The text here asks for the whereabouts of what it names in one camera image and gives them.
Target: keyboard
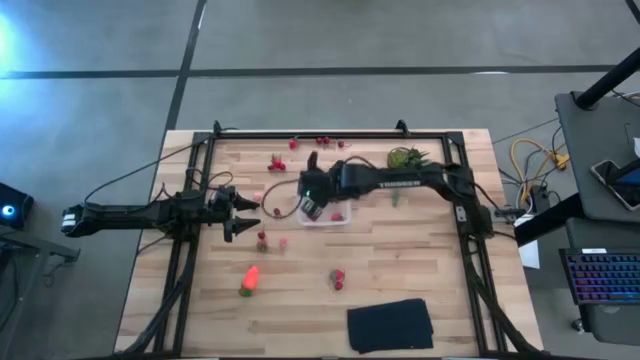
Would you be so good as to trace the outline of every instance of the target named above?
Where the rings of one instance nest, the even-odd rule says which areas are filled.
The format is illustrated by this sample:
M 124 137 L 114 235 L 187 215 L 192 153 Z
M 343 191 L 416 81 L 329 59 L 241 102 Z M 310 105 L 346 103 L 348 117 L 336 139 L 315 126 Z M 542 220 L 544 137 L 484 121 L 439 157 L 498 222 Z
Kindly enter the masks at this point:
M 640 248 L 560 249 L 576 305 L 640 304 Z

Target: orange toy carrot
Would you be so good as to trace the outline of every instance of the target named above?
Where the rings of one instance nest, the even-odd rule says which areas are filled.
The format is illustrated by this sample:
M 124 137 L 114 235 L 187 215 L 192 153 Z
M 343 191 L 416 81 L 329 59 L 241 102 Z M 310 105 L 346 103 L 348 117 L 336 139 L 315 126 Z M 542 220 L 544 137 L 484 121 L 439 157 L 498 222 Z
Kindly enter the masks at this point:
M 240 295 L 251 296 L 253 291 L 258 287 L 258 277 L 260 271 L 257 266 L 252 266 L 242 280 L 242 286 L 240 287 Z

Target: black towel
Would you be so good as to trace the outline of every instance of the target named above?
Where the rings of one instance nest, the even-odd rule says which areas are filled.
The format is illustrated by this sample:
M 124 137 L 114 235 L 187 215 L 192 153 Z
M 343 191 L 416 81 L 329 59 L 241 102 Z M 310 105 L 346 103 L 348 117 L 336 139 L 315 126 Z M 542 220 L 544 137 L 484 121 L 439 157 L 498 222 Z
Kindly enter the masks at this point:
M 347 327 L 351 348 L 360 354 L 433 348 L 433 327 L 422 299 L 347 310 Z

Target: concrete floor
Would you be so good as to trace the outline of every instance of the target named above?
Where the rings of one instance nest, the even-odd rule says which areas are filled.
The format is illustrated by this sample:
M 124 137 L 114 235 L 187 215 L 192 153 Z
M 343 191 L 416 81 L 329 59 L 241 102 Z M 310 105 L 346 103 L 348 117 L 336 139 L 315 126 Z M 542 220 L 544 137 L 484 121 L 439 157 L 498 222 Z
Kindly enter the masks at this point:
M 0 1 L 0 72 L 178 70 L 195 8 L 196 0 Z M 209 0 L 192 68 L 602 65 L 633 51 L 639 33 L 622 0 Z M 489 128 L 499 139 L 553 119 L 556 93 L 600 76 L 197 78 L 187 83 L 176 127 L 208 129 L 220 120 L 246 129 L 389 128 L 404 119 L 413 128 Z M 0 80 L 0 143 L 11 154 L 0 160 L 0 182 L 35 197 L 30 232 L 82 248 L 74 267 L 29 299 L 12 358 L 111 352 L 139 232 L 67 239 L 60 212 L 157 158 L 175 88 L 175 78 Z M 638 89 L 637 76 L 619 87 Z M 557 127 L 526 136 L 547 144 Z M 510 145 L 495 150 L 514 173 Z M 95 200 L 142 203 L 152 177 L 140 173 Z M 575 192 L 570 171 L 548 181 L 562 197 Z M 505 190 L 513 199 L 515 189 Z M 543 265 L 566 241 L 561 233 L 547 240 Z M 575 334 L 568 322 L 577 309 L 562 284 L 527 276 L 546 350 L 635 357 L 634 348 Z

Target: wooden table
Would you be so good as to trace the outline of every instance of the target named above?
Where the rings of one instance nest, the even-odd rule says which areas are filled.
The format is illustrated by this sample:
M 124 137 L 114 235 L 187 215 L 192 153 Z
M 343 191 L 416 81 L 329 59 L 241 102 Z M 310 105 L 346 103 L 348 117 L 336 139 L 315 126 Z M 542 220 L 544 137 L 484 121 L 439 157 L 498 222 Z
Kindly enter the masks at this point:
M 461 130 L 476 181 L 498 203 L 504 194 L 487 130 Z M 190 144 L 193 131 L 171 131 L 163 154 Z M 291 151 L 283 140 L 217 140 L 212 174 L 231 171 L 231 184 L 246 198 L 272 184 L 295 179 L 306 167 L 312 150 L 319 150 L 324 169 L 336 160 L 361 155 L 385 166 L 386 154 L 397 146 L 428 151 L 433 161 L 443 162 L 439 140 L 353 140 L 338 149 L 319 147 L 312 141 Z M 269 173 L 272 154 L 281 154 L 285 173 Z M 163 161 L 154 184 L 170 193 L 182 190 L 189 152 Z M 214 184 L 228 181 L 220 176 Z M 295 184 L 274 190 L 265 206 L 283 212 L 296 203 Z M 398 207 L 392 206 L 391 190 L 377 190 L 352 203 L 350 225 L 304 228 L 295 216 L 274 220 L 261 210 L 245 211 L 244 218 L 263 220 L 270 249 L 256 251 L 256 226 L 225 243 L 220 225 L 204 226 L 200 236 L 183 356 L 203 357 L 318 357 L 359 356 L 348 342 L 346 310 L 407 298 L 423 298 L 434 327 L 434 348 L 368 354 L 375 357 L 428 357 L 477 355 L 473 321 L 469 310 L 459 240 L 451 203 L 427 188 L 402 189 Z M 140 246 L 157 238 L 158 231 L 144 231 Z M 280 238 L 289 246 L 278 248 Z M 515 326 L 534 346 L 542 349 L 516 243 L 495 237 L 487 244 L 500 305 Z M 166 276 L 171 241 L 163 241 L 138 256 L 124 307 L 116 350 L 126 348 L 158 309 Z M 251 265 L 261 271 L 254 296 L 238 295 L 244 273 Z M 329 272 L 346 270 L 345 287 L 334 291 Z M 171 346 L 170 319 L 166 346 Z M 494 343 L 488 311 L 483 318 L 490 348 Z

